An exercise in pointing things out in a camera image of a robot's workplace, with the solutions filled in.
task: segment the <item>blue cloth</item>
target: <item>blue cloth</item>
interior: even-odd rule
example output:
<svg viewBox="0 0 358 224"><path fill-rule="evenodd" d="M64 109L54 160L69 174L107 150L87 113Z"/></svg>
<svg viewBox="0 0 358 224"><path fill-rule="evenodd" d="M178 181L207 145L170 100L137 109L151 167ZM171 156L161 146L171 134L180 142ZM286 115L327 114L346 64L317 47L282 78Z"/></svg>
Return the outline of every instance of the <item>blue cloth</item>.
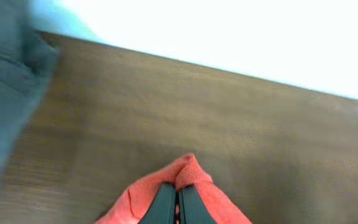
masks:
<svg viewBox="0 0 358 224"><path fill-rule="evenodd" d="M25 1L0 0L0 170L44 95L58 50L27 22Z"/></svg>

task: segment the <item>towel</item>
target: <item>towel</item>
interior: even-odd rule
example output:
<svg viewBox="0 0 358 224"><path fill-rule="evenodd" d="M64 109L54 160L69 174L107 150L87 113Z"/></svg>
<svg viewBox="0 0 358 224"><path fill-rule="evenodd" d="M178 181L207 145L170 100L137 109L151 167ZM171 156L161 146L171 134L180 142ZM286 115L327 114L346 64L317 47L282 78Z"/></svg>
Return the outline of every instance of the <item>towel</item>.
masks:
<svg viewBox="0 0 358 224"><path fill-rule="evenodd" d="M251 223L213 184L194 154L187 154L165 168L130 185L114 206L95 224L137 224L149 209L162 183L175 185L177 191L194 184L204 205L217 224Z"/></svg>

